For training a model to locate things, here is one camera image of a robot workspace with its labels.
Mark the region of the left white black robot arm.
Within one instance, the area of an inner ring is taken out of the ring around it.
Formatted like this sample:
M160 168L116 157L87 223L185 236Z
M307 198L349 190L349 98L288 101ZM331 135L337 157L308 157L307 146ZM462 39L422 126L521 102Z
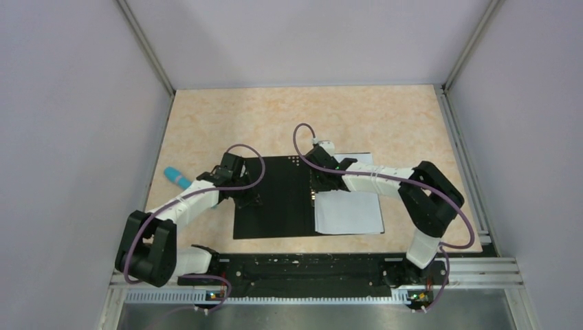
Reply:
M266 173L265 160L257 155L260 172L252 179L249 160L226 152L220 164L200 174L183 192L148 212L135 210L126 220L114 267L128 284L162 287L178 264L177 234L206 210L232 199L242 208L259 200L256 186Z

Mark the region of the grey black folder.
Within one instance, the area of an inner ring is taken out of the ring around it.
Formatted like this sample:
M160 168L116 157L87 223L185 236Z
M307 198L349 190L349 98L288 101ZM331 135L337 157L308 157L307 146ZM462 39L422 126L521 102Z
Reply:
M315 231L308 165L296 156L272 156L264 160L266 173L255 188L263 205L235 209L233 238L338 236Z

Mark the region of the paper sheet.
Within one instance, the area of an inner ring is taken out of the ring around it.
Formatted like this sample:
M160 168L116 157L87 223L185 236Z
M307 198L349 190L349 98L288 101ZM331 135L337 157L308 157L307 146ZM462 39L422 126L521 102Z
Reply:
M371 192L317 192L314 212L315 231L318 234L384 233L380 199Z

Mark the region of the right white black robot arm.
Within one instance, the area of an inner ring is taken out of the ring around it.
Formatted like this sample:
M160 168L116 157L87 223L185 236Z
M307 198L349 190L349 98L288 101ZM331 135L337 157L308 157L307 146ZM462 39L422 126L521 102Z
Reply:
M429 277L442 238L465 203L461 192L432 162L390 168L350 157L338 161L333 148L323 143L314 145L302 160L310 167L311 185L317 193L341 190L401 200L415 226L404 276L412 283Z

